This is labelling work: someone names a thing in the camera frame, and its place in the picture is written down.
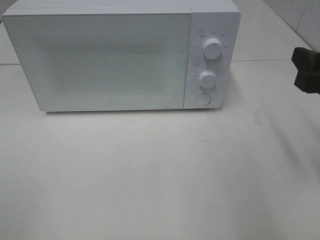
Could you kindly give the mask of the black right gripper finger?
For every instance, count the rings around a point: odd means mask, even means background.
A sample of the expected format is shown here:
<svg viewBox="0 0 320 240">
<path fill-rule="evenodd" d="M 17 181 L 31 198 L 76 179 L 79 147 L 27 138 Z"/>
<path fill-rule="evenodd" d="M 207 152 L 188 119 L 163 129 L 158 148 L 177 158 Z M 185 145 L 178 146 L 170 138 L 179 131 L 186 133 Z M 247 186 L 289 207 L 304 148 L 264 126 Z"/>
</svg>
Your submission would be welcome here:
<svg viewBox="0 0 320 240">
<path fill-rule="evenodd" d="M 294 85 L 307 94 L 320 94 L 320 53 L 296 47 L 291 61 L 297 69 Z"/>
</svg>

